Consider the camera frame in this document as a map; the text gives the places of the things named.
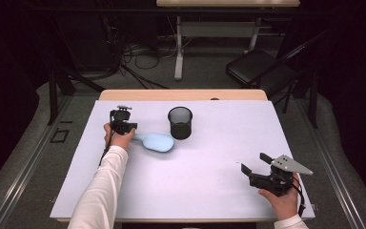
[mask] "chair seat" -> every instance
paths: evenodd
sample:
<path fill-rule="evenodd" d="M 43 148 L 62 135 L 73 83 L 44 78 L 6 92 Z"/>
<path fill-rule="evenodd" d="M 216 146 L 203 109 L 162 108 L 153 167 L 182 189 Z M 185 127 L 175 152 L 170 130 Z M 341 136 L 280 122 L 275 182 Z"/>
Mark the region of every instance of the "chair seat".
<path fill-rule="evenodd" d="M 276 59 L 268 53 L 253 50 L 228 63 L 226 66 L 226 74 L 242 86 L 245 86 L 248 82 L 253 82 L 257 76 L 270 68 L 275 61 Z M 289 85 L 296 77 L 296 71 L 286 65 L 282 65 L 263 76 L 260 89 L 269 97 Z"/>

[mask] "light blue object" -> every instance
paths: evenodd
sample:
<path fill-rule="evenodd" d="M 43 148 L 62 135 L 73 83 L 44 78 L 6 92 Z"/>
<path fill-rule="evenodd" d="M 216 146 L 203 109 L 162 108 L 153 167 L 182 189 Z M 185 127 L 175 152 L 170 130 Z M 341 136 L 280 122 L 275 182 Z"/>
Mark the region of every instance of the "light blue object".
<path fill-rule="evenodd" d="M 133 139 L 142 141 L 145 148 L 157 152 L 168 152 L 173 147 L 173 138 L 160 133 L 135 134 Z"/>

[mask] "black mesh cup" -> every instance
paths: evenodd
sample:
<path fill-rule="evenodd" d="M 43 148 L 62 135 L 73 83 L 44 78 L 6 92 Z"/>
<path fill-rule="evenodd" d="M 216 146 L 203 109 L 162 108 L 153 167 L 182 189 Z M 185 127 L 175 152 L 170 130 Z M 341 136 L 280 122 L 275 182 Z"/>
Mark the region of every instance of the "black mesh cup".
<path fill-rule="evenodd" d="M 185 107 L 175 107 L 168 113 L 171 123 L 171 135 L 177 140 L 188 138 L 192 134 L 192 112 Z"/>

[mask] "white sleeve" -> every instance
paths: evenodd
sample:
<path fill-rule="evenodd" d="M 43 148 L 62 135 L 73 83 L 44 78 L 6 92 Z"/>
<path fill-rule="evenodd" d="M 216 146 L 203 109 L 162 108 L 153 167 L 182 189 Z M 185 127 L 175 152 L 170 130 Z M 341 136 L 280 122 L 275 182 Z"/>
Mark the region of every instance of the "white sleeve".
<path fill-rule="evenodd" d="M 296 214 L 295 216 L 277 221 L 274 223 L 274 229 L 308 229 L 302 218 Z"/>
<path fill-rule="evenodd" d="M 111 146 L 76 204 L 68 228 L 113 228 L 127 160 L 123 148 Z"/>

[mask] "wooden desk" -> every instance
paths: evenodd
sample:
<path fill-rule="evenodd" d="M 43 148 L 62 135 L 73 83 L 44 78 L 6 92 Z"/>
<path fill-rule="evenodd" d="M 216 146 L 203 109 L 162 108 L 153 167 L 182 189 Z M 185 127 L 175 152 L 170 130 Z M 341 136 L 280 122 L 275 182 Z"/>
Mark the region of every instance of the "wooden desk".
<path fill-rule="evenodd" d="M 223 100 L 211 101 L 212 98 Z M 268 175 L 258 156 L 291 156 L 273 104 L 261 90 L 106 90 L 91 117 L 54 204 L 51 218 L 70 220 L 73 208 L 92 180 L 103 153 L 103 123 L 117 105 L 131 106 L 137 132 L 168 134 L 168 111 L 186 106 L 193 112 L 192 135 L 175 140 L 159 154 L 132 141 L 118 197 L 119 222 L 271 221 L 270 203 L 240 171 L 245 163 Z M 304 218 L 314 218 L 306 190 Z"/>
<path fill-rule="evenodd" d="M 298 0 L 157 0 L 158 7 L 165 8 L 296 8 Z M 183 75 L 182 36 L 189 37 L 248 37 L 251 38 L 248 51 L 254 49 L 260 19 L 245 22 L 182 22 L 177 16 L 177 55 L 174 79 Z"/>

